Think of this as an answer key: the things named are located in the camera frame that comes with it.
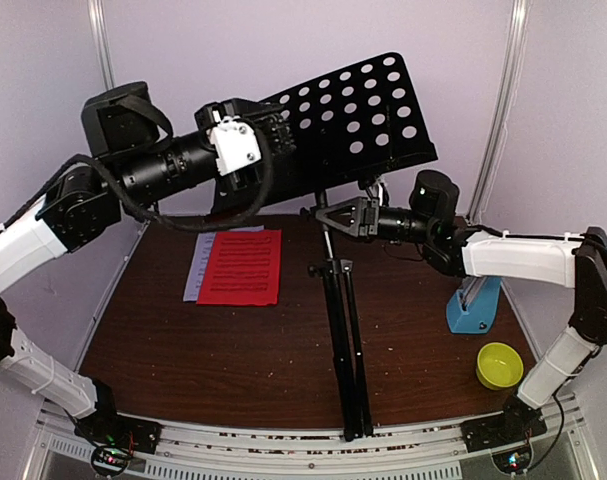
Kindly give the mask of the black music stand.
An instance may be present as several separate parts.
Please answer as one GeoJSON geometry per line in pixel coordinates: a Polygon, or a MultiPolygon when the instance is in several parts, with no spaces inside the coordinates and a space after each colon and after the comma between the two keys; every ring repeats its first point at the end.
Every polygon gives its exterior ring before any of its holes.
{"type": "MultiPolygon", "coordinates": [[[[266,204],[326,191],[436,160],[405,62],[387,53],[330,72],[259,102],[283,108],[295,150],[274,161],[266,204]]],[[[344,438],[373,433],[351,265],[337,257],[322,225],[325,260],[310,269],[323,282],[344,438]]]]}

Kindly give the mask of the red sheet music page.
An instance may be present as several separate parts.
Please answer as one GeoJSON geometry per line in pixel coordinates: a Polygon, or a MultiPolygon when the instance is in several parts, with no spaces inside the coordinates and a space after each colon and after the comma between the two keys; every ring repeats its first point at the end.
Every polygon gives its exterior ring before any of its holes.
{"type": "Polygon", "coordinates": [[[234,307],[276,305],[281,253],[281,230],[218,232],[196,303],[234,307]]]}

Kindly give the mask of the lavender sheet music page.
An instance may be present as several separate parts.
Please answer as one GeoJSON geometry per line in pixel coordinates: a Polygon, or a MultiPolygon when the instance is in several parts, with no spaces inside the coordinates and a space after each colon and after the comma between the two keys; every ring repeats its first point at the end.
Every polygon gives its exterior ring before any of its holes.
{"type": "MultiPolygon", "coordinates": [[[[253,233],[254,234],[256,232],[260,232],[263,230],[264,230],[264,226],[261,225],[261,226],[254,226],[254,227],[235,228],[235,229],[230,230],[229,232],[236,232],[236,233],[241,232],[241,233],[253,233]]],[[[192,258],[189,274],[188,274],[185,289],[184,289],[184,294],[183,294],[184,302],[196,302],[196,303],[205,305],[205,303],[203,301],[199,300],[199,296],[200,296],[200,291],[201,291],[203,280],[206,276],[210,255],[212,253],[213,248],[216,245],[218,245],[218,243],[216,241],[216,236],[219,233],[226,233],[226,232],[210,232],[210,233],[201,233],[198,235],[197,240],[196,240],[194,255],[192,258]]],[[[248,258],[239,257],[238,259],[235,260],[234,263],[231,264],[231,267],[232,267],[232,271],[233,271],[234,275],[236,275],[236,277],[238,277],[240,279],[241,270],[250,268],[249,257],[248,258]]],[[[241,288],[242,288],[241,286],[233,286],[232,291],[249,293],[249,287],[248,288],[243,287],[243,290],[241,290],[241,288]]],[[[248,297],[247,300],[234,299],[234,302],[232,302],[232,300],[229,300],[227,302],[227,305],[230,305],[230,306],[231,305],[234,305],[234,306],[259,306],[259,301],[258,300],[249,300],[249,297],[248,297]]]]}

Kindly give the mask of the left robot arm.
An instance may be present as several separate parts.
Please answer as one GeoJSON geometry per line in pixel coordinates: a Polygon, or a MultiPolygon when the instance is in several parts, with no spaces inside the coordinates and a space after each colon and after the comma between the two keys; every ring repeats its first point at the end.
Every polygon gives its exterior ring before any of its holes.
{"type": "Polygon", "coordinates": [[[0,224],[0,372],[61,407],[79,433],[106,444],[127,433],[112,390],[63,366],[18,327],[2,294],[42,265],[97,239],[123,216],[186,233],[244,225],[267,202],[275,167],[294,140],[280,104],[232,98],[196,112],[193,133],[176,136],[137,81],[90,98],[81,113],[89,153],[77,154],[0,224]],[[221,220],[190,223],[159,201],[209,180],[256,188],[253,201],[221,220]]]}

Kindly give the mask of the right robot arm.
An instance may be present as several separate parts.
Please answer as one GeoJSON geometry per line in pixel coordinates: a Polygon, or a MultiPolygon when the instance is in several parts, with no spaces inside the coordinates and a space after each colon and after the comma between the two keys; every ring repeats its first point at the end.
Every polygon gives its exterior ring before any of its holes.
{"type": "Polygon", "coordinates": [[[565,329],[520,382],[496,419],[502,440],[518,440],[534,415],[607,344],[607,235],[600,227],[580,234],[527,235],[484,225],[458,226],[459,188],[435,170],[418,173],[408,208],[368,197],[313,210],[321,224],[358,239],[419,246],[424,261],[450,277],[501,277],[560,285],[574,292],[565,329]]]}

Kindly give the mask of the blue metronome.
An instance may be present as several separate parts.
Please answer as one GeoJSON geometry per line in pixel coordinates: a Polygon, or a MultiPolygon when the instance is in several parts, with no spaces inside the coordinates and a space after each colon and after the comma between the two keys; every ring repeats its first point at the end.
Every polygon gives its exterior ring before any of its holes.
{"type": "Polygon", "coordinates": [[[450,332],[487,334],[496,318],[501,282],[500,277],[466,277],[446,307],[450,332]]]}

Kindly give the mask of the yellow-green bowl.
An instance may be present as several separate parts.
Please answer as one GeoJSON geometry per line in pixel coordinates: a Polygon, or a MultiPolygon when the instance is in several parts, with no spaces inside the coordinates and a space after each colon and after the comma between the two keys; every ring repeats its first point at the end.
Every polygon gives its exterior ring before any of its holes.
{"type": "Polygon", "coordinates": [[[490,390],[516,386],[524,374],[521,356],[510,345],[500,342],[485,344],[476,358],[476,376],[490,390]]]}

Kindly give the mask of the left aluminium frame post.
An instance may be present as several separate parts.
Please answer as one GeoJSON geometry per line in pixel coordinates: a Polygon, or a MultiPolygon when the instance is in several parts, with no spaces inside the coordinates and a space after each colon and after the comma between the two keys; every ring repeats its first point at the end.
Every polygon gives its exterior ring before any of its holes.
{"type": "Polygon", "coordinates": [[[110,42],[103,0],[87,0],[90,30],[99,63],[100,75],[105,90],[116,86],[114,67],[110,52],[110,42]]]}

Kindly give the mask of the aluminium frame post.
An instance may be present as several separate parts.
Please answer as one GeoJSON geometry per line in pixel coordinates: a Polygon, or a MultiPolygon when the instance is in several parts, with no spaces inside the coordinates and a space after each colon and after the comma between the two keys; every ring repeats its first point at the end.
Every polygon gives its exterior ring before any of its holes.
{"type": "Polygon", "coordinates": [[[114,67],[110,52],[110,42],[103,0],[87,0],[90,30],[99,63],[100,75],[105,90],[116,86],[114,67]]]}
{"type": "Polygon", "coordinates": [[[509,31],[494,113],[481,167],[467,212],[467,219],[473,223],[482,220],[498,173],[507,138],[508,118],[521,77],[530,6],[530,1],[518,0],[512,2],[509,31]]]}

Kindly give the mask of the right aluminium frame post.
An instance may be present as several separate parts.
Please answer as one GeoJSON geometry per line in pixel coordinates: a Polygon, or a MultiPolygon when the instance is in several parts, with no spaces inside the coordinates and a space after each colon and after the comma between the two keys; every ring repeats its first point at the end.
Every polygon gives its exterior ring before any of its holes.
{"type": "Polygon", "coordinates": [[[482,220],[498,173],[507,138],[508,118],[521,77],[530,6],[530,1],[518,0],[512,2],[509,31],[494,113],[481,167],[467,212],[467,219],[473,223],[482,220]]]}

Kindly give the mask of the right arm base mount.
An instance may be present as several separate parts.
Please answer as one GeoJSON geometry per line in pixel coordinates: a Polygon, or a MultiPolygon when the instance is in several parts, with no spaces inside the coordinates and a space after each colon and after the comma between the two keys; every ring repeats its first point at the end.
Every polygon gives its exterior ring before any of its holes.
{"type": "Polygon", "coordinates": [[[547,433],[540,418],[523,424],[503,413],[464,421],[460,429],[469,453],[489,450],[494,466],[509,475],[524,473],[534,463],[531,441],[547,433]]]}

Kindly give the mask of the front aluminium rail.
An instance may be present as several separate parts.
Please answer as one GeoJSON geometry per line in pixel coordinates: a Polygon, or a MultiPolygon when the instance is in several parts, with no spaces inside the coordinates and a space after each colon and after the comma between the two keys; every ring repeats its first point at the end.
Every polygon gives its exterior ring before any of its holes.
{"type": "MultiPolygon", "coordinates": [[[[602,479],[573,394],[560,396],[564,427],[548,456],[524,475],[500,460],[521,442],[471,451],[461,426],[489,414],[378,426],[347,443],[337,429],[221,427],[131,415],[160,424],[154,453],[135,453],[116,479],[602,479]]],[[[74,435],[63,411],[46,401],[20,479],[101,479],[92,446],[74,435]]]]}

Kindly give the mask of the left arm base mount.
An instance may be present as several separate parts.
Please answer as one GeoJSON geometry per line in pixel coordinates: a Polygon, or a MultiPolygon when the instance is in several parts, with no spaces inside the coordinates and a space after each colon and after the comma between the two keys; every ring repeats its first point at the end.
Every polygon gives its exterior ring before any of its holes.
{"type": "Polygon", "coordinates": [[[161,438],[160,423],[129,416],[77,419],[69,415],[74,433],[92,446],[90,466],[101,477],[123,474],[136,453],[154,454],[161,438]]]}

